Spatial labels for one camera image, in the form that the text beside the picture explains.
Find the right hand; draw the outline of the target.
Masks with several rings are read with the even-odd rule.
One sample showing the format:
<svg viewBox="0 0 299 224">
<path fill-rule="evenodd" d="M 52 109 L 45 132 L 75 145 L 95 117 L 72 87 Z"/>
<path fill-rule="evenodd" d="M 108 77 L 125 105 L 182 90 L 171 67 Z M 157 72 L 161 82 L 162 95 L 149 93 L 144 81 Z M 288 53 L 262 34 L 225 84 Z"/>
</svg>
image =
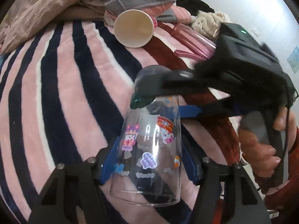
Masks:
<svg viewBox="0 0 299 224">
<path fill-rule="evenodd" d="M 288 129 L 288 150 L 291 150 L 296 139 L 296 119 L 292 111 L 282 107 L 273 124 L 273 128 L 278 131 Z M 247 130 L 238 129 L 240 147 L 245 160 L 251 165 L 253 173 L 261 178 L 270 178 L 275 172 L 275 168 L 280 163 L 276 150 L 267 144 L 258 141 L 257 136 Z"/>
</svg>

